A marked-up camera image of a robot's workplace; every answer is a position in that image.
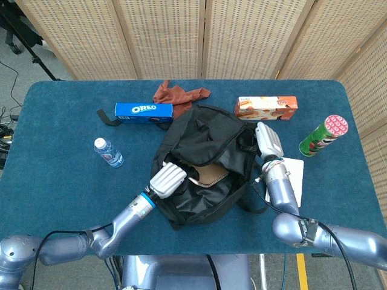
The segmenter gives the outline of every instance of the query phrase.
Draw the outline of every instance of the blue box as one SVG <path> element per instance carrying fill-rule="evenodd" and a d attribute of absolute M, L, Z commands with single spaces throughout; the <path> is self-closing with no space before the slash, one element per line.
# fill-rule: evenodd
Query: blue box
<path fill-rule="evenodd" d="M 116 103 L 115 116 L 122 123 L 169 123 L 174 120 L 172 104 Z"/>

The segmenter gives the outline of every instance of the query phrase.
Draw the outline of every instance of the black backpack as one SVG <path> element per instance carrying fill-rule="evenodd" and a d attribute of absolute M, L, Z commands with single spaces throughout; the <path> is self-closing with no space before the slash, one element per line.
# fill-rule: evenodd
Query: black backpack
<path fill-rule="evenodd" d="M 151 175 L 168 162 L 187 172 L 174 194 L 157 202 L 174 229 L 213 222 L 244 195 L 255 157 L 261 154 L 255 127 L 204 105 L 194 106 L 172 123 L 154 157 Z M 248 210 L 241 200 L 238 204 Z"/>

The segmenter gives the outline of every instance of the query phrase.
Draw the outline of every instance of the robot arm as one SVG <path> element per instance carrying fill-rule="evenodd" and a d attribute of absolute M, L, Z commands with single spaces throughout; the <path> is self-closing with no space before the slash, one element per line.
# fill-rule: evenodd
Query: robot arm
<path fill-rule="evenodd" d="M 284 212 L 274 219 L 273 232 L 278 239 L 294 247 L 310 245 L 303 243 L 305 236 L 301 232 L 303 227 L 300 221 L 302 220 L 295 216 L 299 216 L 299 210 L 288 178 L 289 173 L 283 163 L 276 161 L 284 156 L 279 138 L 272 129 L 261 122 L 257 125 L 256 136 L 259 149 L 262 152 L 261 157 L 264 160 L 263 179 L 267 184 L 270 201 L 275 208 Z M 370 231 L 337 225 L 329 225 L 328 227 L 340 240 L 350 260 L 387 270 L 386 239 Z M 311 246 L 327 255 L 342 257 L 342 253 L 331 234 L 319 225 L 316 228 Z"/>
<path fill-rule="evenodd" d="M 158 198 L 167 198 L 184 181 L 186 172 L 175 164 L 166 164 L 116 218 L 113 234 L 105 230 L 85 231 L 70 237 L 48 239 L 39 253 L 44 265 L 55 265 L 82 259 L 91 248 L 100 259 L 112 256 L 129 231 L 154 207 Z M 17 290 L 24 271 L 35 259 L 42 239 L 30 235 L 5 237 L 0 242 L 0 290 Z"/>

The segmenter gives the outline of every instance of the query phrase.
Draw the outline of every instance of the green can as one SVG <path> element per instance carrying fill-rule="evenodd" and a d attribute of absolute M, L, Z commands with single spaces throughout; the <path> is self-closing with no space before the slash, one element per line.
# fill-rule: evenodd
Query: green can
<path fill-rule="evenodd" d="M 339 115 L 330 115 L 300 143 L 298 148 L 303 155 L 313 156 L 347 132 L 348 122 Z"/>

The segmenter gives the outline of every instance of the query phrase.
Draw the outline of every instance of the table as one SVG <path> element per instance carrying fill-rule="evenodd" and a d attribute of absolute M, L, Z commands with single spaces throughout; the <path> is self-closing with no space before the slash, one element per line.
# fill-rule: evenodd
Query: table
<path fill-rule="evenodd" d="M 165 131 L 152 124 L 103 124 L 116 102 L 151 102 L 161 80 L 39 82 L 26 98 L 0 182 L 0 239 L 44 236 L 51 230 L 103 225 L 123 210 L 149 181 L 154 153 Z M 175 80 L 185 90 L 205 87 L 200 103 L 232 111 L 241 95 L 296 95 L 291 120 L 265 123 L 279 135 L 285 156 L 305 161 L 301 215 L 387 237 L 374 187 L 344 87 L 331 80 Z M 339 114 L 349 132 L 314 157 L 298 151 L 324 118 Z M 93 151 L 97 137 L 110 139 L 125 163 L 115 169 Z M 248 198 L 260 207 L 252 192 Z M 222 219 L 174 231 L 154 210 L 130 233 L 117 254 L 296 253 L 272 233 L 271 210 L 251 214 L 234 206 Z"/>

